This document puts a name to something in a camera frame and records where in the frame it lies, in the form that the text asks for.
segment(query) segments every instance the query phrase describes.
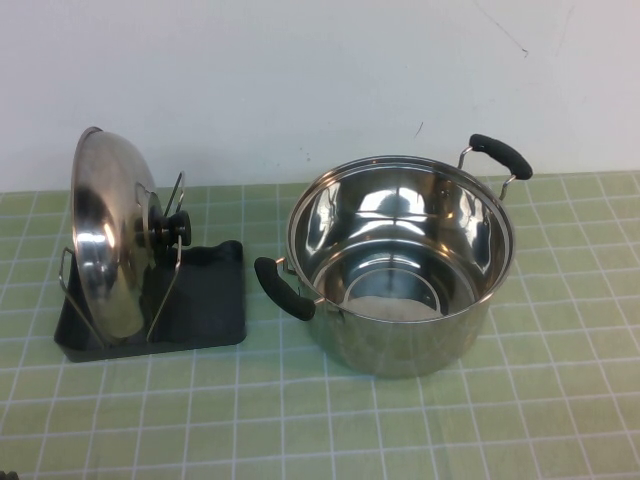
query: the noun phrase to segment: cooking pot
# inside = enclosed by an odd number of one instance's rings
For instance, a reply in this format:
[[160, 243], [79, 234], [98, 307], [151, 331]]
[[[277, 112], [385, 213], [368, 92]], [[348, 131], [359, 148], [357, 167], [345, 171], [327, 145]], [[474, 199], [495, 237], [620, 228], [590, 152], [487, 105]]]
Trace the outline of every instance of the cooking pot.
[[[470, 151], [511, 171], [499, 198], [462, 170]], [[532, 175], [516, 150], [478, 134], [457, 168], [410, 156], [346, 163], [300, 196], [286, 257], [256, 259], [258, 280], [348, 366], [385, 377], [434, 372], [482, 328], [515, 251], [501, 201], [509, 183]], [[297, 277], [297, 292], [278, 265]]]

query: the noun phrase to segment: pot lid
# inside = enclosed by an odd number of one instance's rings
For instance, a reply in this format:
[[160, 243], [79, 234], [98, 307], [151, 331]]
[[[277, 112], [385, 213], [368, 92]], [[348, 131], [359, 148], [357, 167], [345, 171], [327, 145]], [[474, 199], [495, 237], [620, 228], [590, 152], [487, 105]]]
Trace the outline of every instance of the pot lid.
[[87, 306], [107, 343], [119, 343], [149, 323], [145, 271], [175, 243], [176, 232], [184, 234], [183, 245], [190, 243], [188, 216], [166, 219], [155, 190], [132, 143], [97, 127], [82, 134], [71, 183], [73, 243]]

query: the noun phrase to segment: pot rim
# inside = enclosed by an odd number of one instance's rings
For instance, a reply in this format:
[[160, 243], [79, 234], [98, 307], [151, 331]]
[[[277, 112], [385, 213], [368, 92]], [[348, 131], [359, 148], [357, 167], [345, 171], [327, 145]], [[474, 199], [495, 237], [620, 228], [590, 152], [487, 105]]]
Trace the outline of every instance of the pot rim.
[[[315, 286], [309, 281], [307, 276], [302, 272], [302, 268], [300, 267], [300, 263], [298, 262], [297, 257], [293, 253], [293, 249], [291, 248], [292, 232], [295, 230], [295, 226], [297, 225], [296, 214], [303, 210], [303, 207], [306, 206], [310, 201], [312, 201], [318, 191], [323, 190], [324, 188], [332, 185], [335, 181], [344, 177], [347, 174], [357, 173], [361, 170], [367, 170], [367, 167], [376, 166], [377, 168], [382, 167], [384, 165], [389, 165], [389, 168], [393, 166], [400, 165], [412, 165], [414, 167], [422, 167], [423, 169], [428, 169], [429, 171], [437, 171], [439, 173], [443, 173], [452, 177], [452, 180], [455, 181], [456, 184], [460, 184], [460, 179], [466, 180], [470, 183], [478, 192], [486, 197], [489, 202], [485, 202], [483, 198], [483, 204], [490, 204], [495, 208], [495, 213], [499, 214], [499, 219], [502, 220], [501, 223], [503, 225], [503, 232], [508, 237], [508, 242], [505, 242], [505, 247], [509, 247], [509, 251], [505, 256], [504, 264], [502, 267], [502, 271], [498, 279], [494, 282], [494, 284], [487, 290], [487, 292], [480, 297], [475, 302], [471, 303], [467, 307], [462, 310], [458, 310], [454, 313], [450, 313], [447, 315], [443, 315], [441, 317], [436, 318], [427, 318], [422, 320], [385, 320], [380, 318], [371, 317], [368, 315], [363, 315], [358, 312], [354, 312], [353, 310], [349, 310], [348, 308], [344, 308], [341, 305], [329, 300], [326, 296], [321, 294]], [[509, 272], [511, 270], [511, 263], [513, 262], [513, 257], [515, 253], [515, 227], [507, 210], [504, 208], [504, 205], [496, 196], [496, 194], [484, 183], [478, 180], [475, 176], [470, 173], [465, 172], [462, 169], [454, 167], [453, 165], [449, 165], [448, 163], [440, 162], [438, 160], [433, 160], [426, 157], [417, 157], [412, 155], [377, 155], [372, 157], [360, 158], [357, 160], [352, 160], [350, 162], [344, 163], [334, 169], [331, 169], [322, 175], [318, 176], [314, 181], [312, 181], [309, 186], [300, 194], [298, 197], [298, 201], [293, 206], [291, 211], [289, 212], [289, 218], [287, 220], [287, 240], [285, 243], [287, 258], [289, 259], [288, 264], [293, 267], [295, 271], [295, 275], [306, 285], [315, 295], [316, 299], [314, 300], [316, 303], [327, 303], [331, 305], [332, 308], [335, 308], [339, 311], [343, 311], [354, 315], [358, 318], [362, 318], [365, 320], [371, 320], [374, 322], [380, 323], [393, 323], [393, 324], [406, 324], [406, 325], [414, 325], [414, 324], [423, 324], [423, 323], [431, 323], [431, 322], [439, 322], [442, 320], [447, 320], [453, 317], [457, 317], [459, 315], [463, 315], [470, 310], [476, 308], [482, 303], [490, 300], [493, 294], [502, 286], [505, 280], [509, 276]]]

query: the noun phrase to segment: black handle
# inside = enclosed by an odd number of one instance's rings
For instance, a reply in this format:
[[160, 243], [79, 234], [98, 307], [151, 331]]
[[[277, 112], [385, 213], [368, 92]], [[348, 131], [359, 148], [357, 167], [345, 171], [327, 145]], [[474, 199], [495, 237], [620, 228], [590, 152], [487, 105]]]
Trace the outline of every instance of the black handle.
[[475, 133], [469, 139], [469, 146], [474, 152], [482, 152], [501, 163], [515, 175], [518, 180], [529, 180], [533, 176], [533, 170], [520, 153], [506, 143]]
[[258, 281], [265, 293], [282, 310], [307, 322], [316, 313], [313, 300], [298, 295], [293, 288], [278, 275], [278, 265], [272, 258], [258, 257], [253, 264]]

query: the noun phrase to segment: green tiled countertop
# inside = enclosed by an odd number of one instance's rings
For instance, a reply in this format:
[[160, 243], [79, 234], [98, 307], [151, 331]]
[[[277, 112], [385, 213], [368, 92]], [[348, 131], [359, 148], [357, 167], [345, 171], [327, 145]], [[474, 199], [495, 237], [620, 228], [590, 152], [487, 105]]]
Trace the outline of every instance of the green tiled countertop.
[[302, 187], [187, 190], [194, 244], [246, 247], [244, 343], [88, 364], [71, 364], [52, 340], [68, 195], [2, 195], [0, 470], [64, 480], [640, 478], [640, 174], [513, 184], [516, 262], [482, 335], [451, 367], [400, 381], [327, 359], [249, 270], [256, 256], [283, 253]]

